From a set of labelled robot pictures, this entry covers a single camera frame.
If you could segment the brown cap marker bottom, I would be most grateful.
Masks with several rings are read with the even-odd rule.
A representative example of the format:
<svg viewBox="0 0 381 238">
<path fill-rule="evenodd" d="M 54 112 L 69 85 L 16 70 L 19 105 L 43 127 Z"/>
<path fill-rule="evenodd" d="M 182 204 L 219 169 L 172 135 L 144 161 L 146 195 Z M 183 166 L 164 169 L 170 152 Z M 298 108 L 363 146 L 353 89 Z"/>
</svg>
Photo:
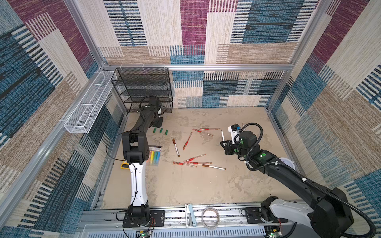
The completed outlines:
<svg viewBox="0 0 381 238">
<path fill-rule="evenodd" d="M 212 166 L 212 165 L 209 165 L 209 164 L 202 164 L 202 166 L 206 167 L 206 168 L 213 168 L 213 169 L 218 169 L 218 170 L 223 170 L 223 171 L 226 170 L 226 168 L 218 167 L 218 166 Z"/>
</svg>

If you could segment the red gel pen bottom middle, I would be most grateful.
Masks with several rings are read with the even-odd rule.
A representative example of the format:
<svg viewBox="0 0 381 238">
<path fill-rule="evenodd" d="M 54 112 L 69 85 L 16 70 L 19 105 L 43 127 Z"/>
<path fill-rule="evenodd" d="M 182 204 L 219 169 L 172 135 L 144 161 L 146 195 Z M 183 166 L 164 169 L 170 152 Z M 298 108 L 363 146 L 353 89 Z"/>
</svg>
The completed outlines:
<svg viewBox="0 0 381 238">
<path fill-rule="evenodd" d="M 212 164 L 212 162 L 193 162 L 193 161 L 190 161 L 190 162 L 186 162 L 186 164 L 190 164 L 190 165 L 202 165 L 202 164 Z"/>
</svg>

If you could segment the red gel pen bottom left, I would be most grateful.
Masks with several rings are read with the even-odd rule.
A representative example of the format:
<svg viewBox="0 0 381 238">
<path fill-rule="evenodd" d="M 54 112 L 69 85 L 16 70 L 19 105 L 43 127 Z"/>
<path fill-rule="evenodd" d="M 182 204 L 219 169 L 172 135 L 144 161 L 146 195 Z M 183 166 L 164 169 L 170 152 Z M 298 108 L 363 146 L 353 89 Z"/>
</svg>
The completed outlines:
<svg viewBox="0 0 381 238">
<path fill-rule="evenodd" d="M 196 165 L 192 165 L 192 164 L 187 164 L 187 163 L 182 163 L 182 162 L 176 162 L 176 161 L 173 161 L 172 163 L 175 164 L 175 165 L 189 166 L 189 167 L 192 167 L 192 168 L 197 168 Z"/>
</svg>

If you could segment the white alarm clock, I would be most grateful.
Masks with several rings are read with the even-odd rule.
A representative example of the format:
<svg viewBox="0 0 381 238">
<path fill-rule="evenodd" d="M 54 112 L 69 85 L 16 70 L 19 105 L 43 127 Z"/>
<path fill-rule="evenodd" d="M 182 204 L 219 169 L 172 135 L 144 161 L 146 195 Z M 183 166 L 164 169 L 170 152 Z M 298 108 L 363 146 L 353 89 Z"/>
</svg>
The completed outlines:
<svg viewBox="0 0 381 238">
<path fill-rule="evenodd" d="M 288 158 L 281 157 L 280 160 L 286 164 L 287 166 L 291 167 L 292 169 L 296 170 L 295 162 L 291 161 Z"/>
</svg>

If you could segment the red gel pen under marker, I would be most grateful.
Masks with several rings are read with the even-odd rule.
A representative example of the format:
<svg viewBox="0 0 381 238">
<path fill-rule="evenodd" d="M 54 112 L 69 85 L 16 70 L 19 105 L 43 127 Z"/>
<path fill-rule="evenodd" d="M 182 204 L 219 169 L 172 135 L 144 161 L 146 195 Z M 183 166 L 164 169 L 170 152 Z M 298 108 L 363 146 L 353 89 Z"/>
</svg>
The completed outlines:
<svg viewBox="0 0 381 238">
<path fill-rule="evenodd" d="M 195 156 L 195 157 L 192 157 L 192 158 L 187 159 L 187 160 L 184 160 L 184 163 L 189 163 L 189 162 L 191 162 L 191 161 L 193 161 L 193 160 L 195 160 L 195 159 L 197 159 L 197 158 L 203 157 L 203 156 L 205 156 L 205 155 L 206 155 L 206 153 L 201 154 L 201 155 L 198 155 L 198 156 Z"/>
</svg>

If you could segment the highlighter set clear case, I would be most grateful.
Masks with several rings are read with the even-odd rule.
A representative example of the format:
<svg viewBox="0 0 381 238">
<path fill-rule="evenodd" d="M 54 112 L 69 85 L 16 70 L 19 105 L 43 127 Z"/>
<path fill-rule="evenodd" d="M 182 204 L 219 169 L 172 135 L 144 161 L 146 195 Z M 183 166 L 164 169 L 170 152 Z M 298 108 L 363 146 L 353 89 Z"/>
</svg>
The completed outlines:
<svg viewBox="0 0 381 238">
<path fill-rule="evenodd" d="M 158 166 L 160 162 L 160 157 L 161 157 L 161 146 L 154 146 L 150 145 L 149 146 L 149 159 L 148 159 L 148 164 L 150 166 Z"/>
</svg>

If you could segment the red gel pen upright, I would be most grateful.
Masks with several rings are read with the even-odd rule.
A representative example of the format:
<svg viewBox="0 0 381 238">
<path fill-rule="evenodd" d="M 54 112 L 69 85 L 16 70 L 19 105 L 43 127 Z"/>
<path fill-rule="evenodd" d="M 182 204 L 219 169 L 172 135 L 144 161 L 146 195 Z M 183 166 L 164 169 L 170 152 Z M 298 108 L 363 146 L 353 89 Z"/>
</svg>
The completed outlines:
<svg viewBox="0 0 381 238">
<path fill-rule="evenodd" d="M 193 132 L 191 132 L 191 133 L 189 134 L 189 136 L 188 136 L 188 138 L 187 138 L 187 140 L 186 140 L 185 144 L 183 145 L 183 150 L 185 150 L 185 149 L 186 149 L 186 147 L 187 147 L 187 145 L 188 145 L 188 143 L 189 143 L 189 140 L 190 140 L 190 138 L 191 138 L 192 134 L 193 134 Z"/>
</svg>

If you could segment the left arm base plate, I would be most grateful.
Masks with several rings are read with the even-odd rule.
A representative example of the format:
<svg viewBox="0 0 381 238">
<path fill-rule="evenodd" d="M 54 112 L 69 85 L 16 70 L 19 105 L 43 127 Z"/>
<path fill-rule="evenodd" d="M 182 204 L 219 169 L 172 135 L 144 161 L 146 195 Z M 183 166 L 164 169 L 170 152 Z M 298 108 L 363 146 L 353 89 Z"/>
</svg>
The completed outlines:
<svg viewBox="0 0 381 238">
<path fill-rule="evenodd" d="M 123 228 L 148 228 L 150 226 L 163 227 L 165 220 L 164 210 L 151 210 L 138 212 L 137 214 L 126 212 L 123 220 Z"/>
</svg>

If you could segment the aluminium rail bracket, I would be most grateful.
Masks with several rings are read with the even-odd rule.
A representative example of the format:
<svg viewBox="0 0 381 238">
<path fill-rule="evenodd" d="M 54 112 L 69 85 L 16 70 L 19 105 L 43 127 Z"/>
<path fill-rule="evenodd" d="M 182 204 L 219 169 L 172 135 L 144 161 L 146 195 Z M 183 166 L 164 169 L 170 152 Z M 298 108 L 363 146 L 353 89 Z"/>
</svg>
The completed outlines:
<svg viewBox="0 0 381 238">
<path fill-rule="evenodd" d="M 196 221 L 192 204 L 185 204 L 185 221 L 186 221 L 186 228 L 197 227 L 197 221 Z"/>
</svg>

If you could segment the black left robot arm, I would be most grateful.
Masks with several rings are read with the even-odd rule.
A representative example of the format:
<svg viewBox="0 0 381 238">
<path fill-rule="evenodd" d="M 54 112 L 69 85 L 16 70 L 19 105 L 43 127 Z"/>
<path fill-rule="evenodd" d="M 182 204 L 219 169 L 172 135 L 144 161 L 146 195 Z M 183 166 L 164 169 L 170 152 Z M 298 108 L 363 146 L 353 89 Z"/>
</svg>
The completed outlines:
<svg viewBox="0 0 381 238">
<path fill-rule="evenodd" d="M 149 95 L 140 101 L 137 111 L 140 116 L 132 129 L 121 133 L 123 157 L 129 165 L 132 183 L 132 198 L 124 210 L 123 228 L 147 227 L 153 224 L 146 191 L 146 166 L 150 159 L 147 139 L 148 129 L 160 128 L 163 123 L 162 104 L 157 96 Z"/>
</svg>

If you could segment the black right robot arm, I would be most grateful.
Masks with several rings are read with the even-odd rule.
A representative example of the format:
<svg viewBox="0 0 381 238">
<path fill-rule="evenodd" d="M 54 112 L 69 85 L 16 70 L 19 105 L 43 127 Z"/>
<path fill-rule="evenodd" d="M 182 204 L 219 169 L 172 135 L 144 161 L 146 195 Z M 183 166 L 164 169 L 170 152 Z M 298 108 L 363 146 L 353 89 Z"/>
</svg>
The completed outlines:
<svg viewBox="0 0 381 238">
<path fill-rule="evenodd" d="M 305 206 L 288 202 L 277 196 L 270 196 L 261 203 L 258 212 L 265 223 L 276 219 L 287 219 L 296 224 L 312 229 L 321 238 L 353 238 L 347 230 L 354 224 L 352 213 L 357 213 L 369 226 L 369 231 L 362 238 L 373 238 L 377 228 L 372 219 L 359 208 L 348 202 L 346 194 L 339 188 L 329 189 L 303 176 L 293 167 L 284 163 L 273 153 L 262 150 L 259 142 L 264 134 L 260 129 L 256 136 L 238 124 L 228 127 L 230 140 L 220 144 L 226 155 L 237 155 L 249 171 L 260 171 L 297 194 L 306 203 Z"/>
</svg>

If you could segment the brown cap white marker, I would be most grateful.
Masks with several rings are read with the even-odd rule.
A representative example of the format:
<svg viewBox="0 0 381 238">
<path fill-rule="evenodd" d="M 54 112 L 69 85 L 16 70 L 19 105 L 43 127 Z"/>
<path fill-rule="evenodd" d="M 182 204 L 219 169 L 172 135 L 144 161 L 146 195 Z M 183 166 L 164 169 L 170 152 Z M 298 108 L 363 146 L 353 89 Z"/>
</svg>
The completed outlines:
<svg viewBox="0 0 381 238">
<path fill-rule="evenodd" d="M 179 153 L 179 150 L 178 150 L 178 147 L 177 147 L 177 144 L 176 144 L 176 141 L 175 141 L 174 138 L 172 139 L 172 142 L 173 142 L 173 144 L 174 144 L 174 147 L 175 147 L 175 151 L 176 151 L 177 156 L 180 157 L 180 153 Z"/>
</svg>

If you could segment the yellow calculator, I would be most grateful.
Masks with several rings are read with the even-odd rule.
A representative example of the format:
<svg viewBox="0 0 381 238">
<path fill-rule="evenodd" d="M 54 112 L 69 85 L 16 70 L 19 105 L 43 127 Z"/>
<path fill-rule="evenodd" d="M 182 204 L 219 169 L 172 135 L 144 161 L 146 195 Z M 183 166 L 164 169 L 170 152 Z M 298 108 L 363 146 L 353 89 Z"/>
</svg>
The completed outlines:
<svg viewBox="0 0 381 238">
<path fill-rule="evenodd" d="M 121 169 L 125 169 L 125 170 L 129 170 L 130 166 L 129 166 L 129 164 L 126 161 L 123 161 L 121 166 L 120 166 L 120 168 Z"/>
</svg>

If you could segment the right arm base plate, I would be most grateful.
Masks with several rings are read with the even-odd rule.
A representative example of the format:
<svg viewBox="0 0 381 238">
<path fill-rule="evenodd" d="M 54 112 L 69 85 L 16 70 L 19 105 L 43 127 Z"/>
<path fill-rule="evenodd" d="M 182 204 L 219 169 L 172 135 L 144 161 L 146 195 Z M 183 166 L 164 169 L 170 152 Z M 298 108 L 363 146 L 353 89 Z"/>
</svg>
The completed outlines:
<svg viewBox="0 0 381 238">
<path fill-rule="evenodd" d="M 247 207 L 241 210 L 241 215 L 247 219 L 248 224 L 287 223 L 288 219 L 275 217 L 269 209 L 261 207 Z"/>
</svg>

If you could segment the red gel pen top left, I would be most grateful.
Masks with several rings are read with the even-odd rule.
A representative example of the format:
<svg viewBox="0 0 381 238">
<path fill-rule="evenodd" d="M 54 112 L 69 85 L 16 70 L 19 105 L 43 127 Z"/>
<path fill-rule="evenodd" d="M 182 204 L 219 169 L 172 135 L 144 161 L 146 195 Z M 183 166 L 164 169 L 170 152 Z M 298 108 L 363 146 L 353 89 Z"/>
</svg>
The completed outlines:
<svg viewBox="0 0 381 238">
<path fill-rule="evenodd" d="M 193 130 L 193 131 L 196 131 L 196 132 L 198 132 L 198 133 L 205 134 L 205 135 L 207 135 L 207 136 L 211 136 L 211 137 L 213 137 L 212 134 L 207 133 L 207 132 L 205 132 L 205 131 L 203 131 L 203 130 L 199 130 L 199 129 L 192 129 L 192 130 Z"/>
</svg>

